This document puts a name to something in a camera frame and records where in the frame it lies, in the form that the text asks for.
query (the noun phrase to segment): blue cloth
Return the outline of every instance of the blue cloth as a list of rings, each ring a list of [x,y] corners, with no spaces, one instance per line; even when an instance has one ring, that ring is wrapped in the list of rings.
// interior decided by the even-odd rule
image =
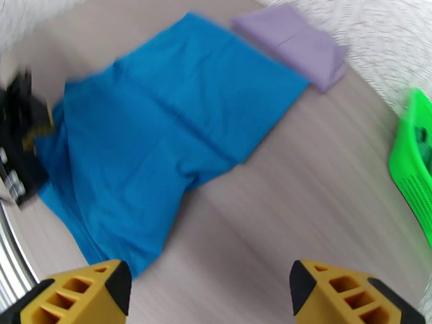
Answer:
[[[133,277],[162,252],[180,199],[246,160],[308,81],[189,13],[102,73],[65,87],[37,141],[41,199],[91,264]]]

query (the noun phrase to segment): yellow plastic part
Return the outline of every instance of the yellow plastic part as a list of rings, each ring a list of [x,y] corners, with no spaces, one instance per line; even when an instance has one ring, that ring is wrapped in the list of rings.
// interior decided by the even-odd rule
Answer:
[[[105,282],[119,266],[110,260],[46,279],[55,282],[21,311],[23,324],[124,324]]]
[[[368,282],[372,275],[301,260],[316,281],[297,324],[400,324],[401,311]]]

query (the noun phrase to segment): black object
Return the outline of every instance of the black object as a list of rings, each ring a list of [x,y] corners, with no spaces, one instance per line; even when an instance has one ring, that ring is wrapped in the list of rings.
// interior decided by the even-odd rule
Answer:
[[[131,297],[132,274],[126,262],[122,261],[110,278],[105,282],[110,293],[123,314],[129,314],[129,299]]]
[[[296,260],[289,274],[289,285],[293,299],[294,316],[296,316],[315,288],[316,280],[301,261]]]
[[[54,279],[43,280],[40,282],[25,296],[9,307],[4,313],[0,314],[0,324],[21,324],[21,311],[54,282]]]
[[[402,313],[401,324],[425,324],[424,317],[414,309],[409,303],[398,296],[381,280],[368,278],[368,282],[372,284],[382,295],[390,300]]]
[[[34,151],[34,138],[53,131],[51,111],[31,91],[30,72],[0,88],[0,177],[22,205],[48,180]]]

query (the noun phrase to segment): folded purple towel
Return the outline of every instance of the folded purple towel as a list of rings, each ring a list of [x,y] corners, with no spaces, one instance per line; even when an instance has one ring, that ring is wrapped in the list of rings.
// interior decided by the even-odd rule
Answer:
[[[347,46],[310,26],[288,4],[271,6],[232,19],[233,30],[269,51],[320,91],[326,92],[346,73]]]

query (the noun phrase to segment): wood grain surface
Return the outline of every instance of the wood grain surface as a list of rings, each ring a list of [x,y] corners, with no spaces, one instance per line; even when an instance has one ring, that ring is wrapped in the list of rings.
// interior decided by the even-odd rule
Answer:
[[[227,24],[257,8],[92,0],[3,54],[1,76],[29,66],[35,91],[54,103],[65,79],[103,68],[189,10]],[[432,252],[387,171],[396,125],[351,69],[327,94],[309,88],[244,165],[184,197],[163,255],[133,284],[128,323],[294,323],[288,275],[299,258],[373,273],[417,305]],[[40,200],[8,211],[40,278],[86,265]]]

